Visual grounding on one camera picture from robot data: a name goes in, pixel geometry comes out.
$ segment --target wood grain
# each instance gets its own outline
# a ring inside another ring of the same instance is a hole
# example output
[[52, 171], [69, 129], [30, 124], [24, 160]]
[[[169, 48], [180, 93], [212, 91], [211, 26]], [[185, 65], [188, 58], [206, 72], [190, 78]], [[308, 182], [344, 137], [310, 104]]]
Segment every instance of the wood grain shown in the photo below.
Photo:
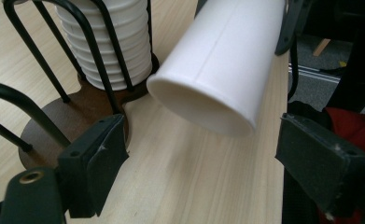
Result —
[[[193, 0], [152, 0], [154, 52], [162, 62], [193, 20]], [[79, 90], [75, 70], [31, 3], [18, 7], [68, 93]], [[54, 16], [52, 6], [47, 5]], [[40, 106], [59, 96], [0, 2], [0, 82]], [[280, 116], [286, 111], [288, 56], [274, 57], [258, 129], [230, 138], [191, 124], [149, 95], [125, 106], [130, 118], [130, 158], [123, 164], [100, 217], [68, 223], [280, 223], [283, 167], [274, 158]], [[0, 101], [0, 122], [20, 135], [28, 122]], [[0, 201], [8, 180], [23, 170], [17, 147], [0, 137]]]

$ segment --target red cloth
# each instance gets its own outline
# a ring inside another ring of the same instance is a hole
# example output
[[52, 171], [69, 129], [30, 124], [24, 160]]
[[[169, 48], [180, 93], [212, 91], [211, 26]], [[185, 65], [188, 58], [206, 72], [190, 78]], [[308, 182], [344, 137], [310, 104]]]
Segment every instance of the red cloth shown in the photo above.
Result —
[[[330, 115], [333, 132], [365, 151], [365, 115], [331, 107], [325, 110]], [[319, 223], [359, 224], [360, 218], [359, 210], [355, 211], [351, 218], [336, 217], [333, 221], [327, 220], [323, 214], [320, 214]]]

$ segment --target stack of cups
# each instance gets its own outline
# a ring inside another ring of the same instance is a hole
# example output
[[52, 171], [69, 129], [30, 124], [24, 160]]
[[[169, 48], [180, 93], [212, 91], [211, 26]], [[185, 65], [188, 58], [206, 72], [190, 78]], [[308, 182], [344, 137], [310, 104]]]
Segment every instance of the stack of cups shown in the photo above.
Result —
[[[88, 0], [71, 0], [88, 19], [103, 58], [106, 72], [114, 91], [124, 90], [124, 81], [116, 53], [98, 7]], [[149, 33], [147, 28], [147, 0], [104, 0], [118, 36], [124, 61], [133, 85], [145, 80], [152, 69]], [[56, 6], [63, 30], [87, 80], [96, 88], [104, 89], [89, 44], [75, 18]]]

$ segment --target light wood tabletop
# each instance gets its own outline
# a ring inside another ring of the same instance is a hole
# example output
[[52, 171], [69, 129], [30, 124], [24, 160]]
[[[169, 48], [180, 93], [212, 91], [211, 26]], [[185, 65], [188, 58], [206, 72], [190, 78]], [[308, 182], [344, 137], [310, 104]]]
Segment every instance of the light wood tabletop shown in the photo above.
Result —
[[[193, 21], [197, 0], [152, 0], [153, 46], [162, 62]], [[54, 20], [54, 6], [46, 4]], [[31, 2], [18, 14], [68, 93], [77, 73]], [[39, 106], [59, 98], [2, 8], [0, 83]], [[126, 105], [131, 125], [122, 165], [100, 217], [68, 223], [281, 223], [283, 166], [275, 158], [287, 109], [288, 56], [275, 57], [253, 136], [232, 138], [189, 123], [145, 97]], [[0, 123], [20, 135], [29, 118], [0, 100]], [[0, 136], [0, 201], [23, 171], [17, 147]]]

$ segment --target floor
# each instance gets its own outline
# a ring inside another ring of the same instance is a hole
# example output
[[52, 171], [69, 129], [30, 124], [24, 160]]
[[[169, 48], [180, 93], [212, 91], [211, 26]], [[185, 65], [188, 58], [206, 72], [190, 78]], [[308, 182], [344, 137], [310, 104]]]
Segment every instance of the floor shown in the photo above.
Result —
[[327, 104], [339, 80], [339, 77], [330, 76], [320, 72], [319, 69], [340, 68], [347, 63], [352, 48], [351, 43], [331, 40], [319, 56], [313, 56], [313, 51], [320, 41], [320, 38], [309, 35], [298, 38], [301, 72], [298, 89], [290, 99], [290, 102], [307, 103], [318, 111]]

